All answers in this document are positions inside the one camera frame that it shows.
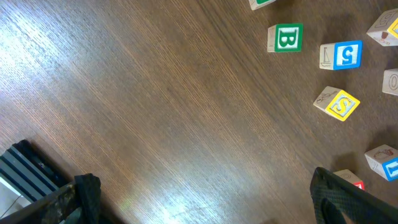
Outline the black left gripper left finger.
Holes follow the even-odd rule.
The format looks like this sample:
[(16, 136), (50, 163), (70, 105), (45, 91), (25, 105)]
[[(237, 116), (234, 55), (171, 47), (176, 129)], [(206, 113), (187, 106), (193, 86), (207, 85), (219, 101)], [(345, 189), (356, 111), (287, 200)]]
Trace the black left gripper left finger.
[(100, 195), (99, 177), (78, 175), (73, 182), (1, 219), (1, 223), (98, 223)]

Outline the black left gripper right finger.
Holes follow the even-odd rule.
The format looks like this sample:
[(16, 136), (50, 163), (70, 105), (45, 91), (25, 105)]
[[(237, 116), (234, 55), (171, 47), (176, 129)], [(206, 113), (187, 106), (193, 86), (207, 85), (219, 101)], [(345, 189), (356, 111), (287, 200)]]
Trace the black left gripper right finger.
[(323, 167), (317, 167), (310, 183), (318, 224), (397, 223), (397, 208), (361, 190)]

